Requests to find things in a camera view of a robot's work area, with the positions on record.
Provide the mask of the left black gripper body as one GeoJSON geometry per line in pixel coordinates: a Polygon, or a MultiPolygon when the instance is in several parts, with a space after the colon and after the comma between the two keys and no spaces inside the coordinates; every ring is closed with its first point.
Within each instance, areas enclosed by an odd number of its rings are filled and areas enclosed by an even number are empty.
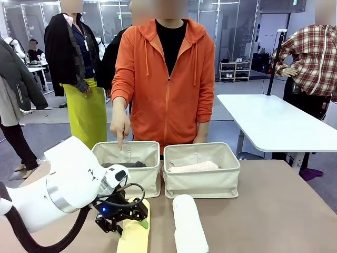
{"type": "Polygon", "coordinates": [[[94,200],[93,206],[105,219],[112,220],[113,217],[120,217],[121,214],[130,214],[130,208],[124,207],[127,203],[125,191],[122,190],[121,192],[114,192],[108,197],[94,200]]]}

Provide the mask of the person's right hand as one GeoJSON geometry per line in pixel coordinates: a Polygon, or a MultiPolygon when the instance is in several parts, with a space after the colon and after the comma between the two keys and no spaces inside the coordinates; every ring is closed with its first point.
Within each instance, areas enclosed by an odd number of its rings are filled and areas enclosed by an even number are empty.
{"type": "Polygon", "coordinates": [[[112,117],[110,132],[116,137],[119,150],[122,150],[123,140],[128,138],[130,129],[131,122],[126,114],[112,117]]]}

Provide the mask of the person's left hand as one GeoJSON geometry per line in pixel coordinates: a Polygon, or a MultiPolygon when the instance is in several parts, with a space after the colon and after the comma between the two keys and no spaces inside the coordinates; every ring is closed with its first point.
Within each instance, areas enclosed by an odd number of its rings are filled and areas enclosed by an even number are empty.
{"type": "Polygon", "coordinates": [[[194,144],[206,143],[209,131],[209,122],[198,123],[197,135],[193,141],[194,144]]]}

